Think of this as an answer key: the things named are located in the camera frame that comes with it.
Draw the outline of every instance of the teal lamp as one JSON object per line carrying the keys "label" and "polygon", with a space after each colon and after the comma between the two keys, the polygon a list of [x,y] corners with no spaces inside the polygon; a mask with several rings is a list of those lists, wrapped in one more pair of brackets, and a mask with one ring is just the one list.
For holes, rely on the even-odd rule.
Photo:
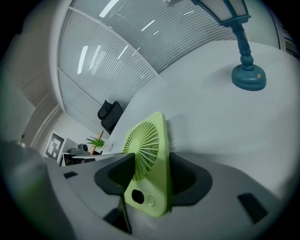
{"label": "teal lamp", "polygon": [[266,86],[264,70],[254,65],[243,23],[251,17],[244,0],[191,0],[200,5],[224,27],[231,27],[238,40],[241,64],[232,71],[232,82],[239,88],[257,91]]}

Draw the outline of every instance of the fan grille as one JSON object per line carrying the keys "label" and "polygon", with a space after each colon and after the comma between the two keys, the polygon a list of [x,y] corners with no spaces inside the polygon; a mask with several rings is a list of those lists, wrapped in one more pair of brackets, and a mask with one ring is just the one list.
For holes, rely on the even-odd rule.
{"label": "fan grille", "polygon": [[153,123],[142,122],[131,131],[123,153],[135,153],[133,180],[141,180],[149,174],[157,159],[158,146],[158,131]]}

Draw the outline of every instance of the ceiling light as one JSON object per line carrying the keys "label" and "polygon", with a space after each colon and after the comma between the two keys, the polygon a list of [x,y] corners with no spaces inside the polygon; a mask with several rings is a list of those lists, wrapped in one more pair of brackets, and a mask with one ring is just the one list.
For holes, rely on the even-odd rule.
{"label": "ceiling light", "polygon": [[97,54],[98,54],[98,52],[99,52],[100,47],[101,47],[101,45],[98,45],[98,47],[97,47],[97,49],[96,49],[96,51],[95,51],[95,53],[94,53],[94,57],[93,57],[93,59],[92,59],[92,62],[90,63],[90,68],[89,68],[89,69],[91,69],[91,68],[93,67],[95,58],[97,57]]}
{"label": "ceiling light", "polygon": [[147,27],[149,27],[151,24],[153,24],[155,22],[155,20],[153,20],[152,22],[148,23],[147,26],[145,26],[142,31],[144,31]]}
{"label": "ceiling light", "polygon": [[192,12],[194,12],[194,10],[193,10],[193,11],[190,11],[190,12],[188,12],[188,13],[185,13],[184,15],[189,14],[189,13],[192,13]]}
{"label": "ceiling light", "polygon": [[80,73],[82,72],[82,69],[83,69],[83,62],[84,62],[85,54],[86,54],[86,51],[88,50],[88,47],[89,47],[89,46],[84,46],[84,47],[82,48],[81,55],[80,55],[80,59],[79,59],[79,64],[78,64],[77,74],[80,74]]}
{"label": "ceiling light", "polygon": [[121,54],[119,55],[119,57],[117,59],[120,59],[120,57],[123,55],[123,53],[126,51],[127,48],[128,48],[128,45],[123,49],[123,51],[121,52]]}
{"label": "ceiling light", "polygon": [[135,51],[131,56],[135,55],[135,53],[136,53],[139,49],[140,49],[140,48],[136,49],[136,51]]}
{"label": "ceiling light", "polygon": [[97,71],[98,66],[99,66],[100,63],[102,62],[102,60],[103,60],[103,58],[105,57],[105,55],[106,55],[106,52],[101,52],[101,54],[100,54],[100,56],[99,56],[99,58],[98,58],[98,61],[97,61],[96,65],[95,65],[95,68],[94,68],[94,70],[92,71],[92,75],[94,75],[95,72]]}
{"label": "ceiling light", "polygon": [[111,0],[106,7],[102,10],[102,12],[100,13],[99,17],[105,17],[106,14],[108,14],[108,12],[113,8],[114,5],[116,5],[116,3],[119,0]]}

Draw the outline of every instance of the black chair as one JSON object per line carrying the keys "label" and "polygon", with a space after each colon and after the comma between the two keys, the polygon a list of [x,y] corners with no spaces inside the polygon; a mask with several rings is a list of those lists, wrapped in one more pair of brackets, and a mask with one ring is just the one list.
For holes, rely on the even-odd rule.
{"label": "black chair", "polygon": [[101,125],[104,129],[109,134],[112,134],[112,131],[117,125],[122,114],[123,110],[118,102],[110,104],[105,100],[104,104],[98,111],[98,118],[101,120]]}

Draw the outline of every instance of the desk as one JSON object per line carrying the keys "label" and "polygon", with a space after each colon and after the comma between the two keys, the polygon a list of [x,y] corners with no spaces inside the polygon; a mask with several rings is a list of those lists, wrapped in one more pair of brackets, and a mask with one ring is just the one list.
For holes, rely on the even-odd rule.
{"label": "desk", "polygon": [[160,111],[171,151],[236,167],[282,198],[298,163],[300,62],[279,49],[249,44],[255,64],[266,72],[265,89],[246,91],[232,83],[240,63],[236,41],[210,42],[137,92],[109,138],[110,153],[121,152],[125,133]]}

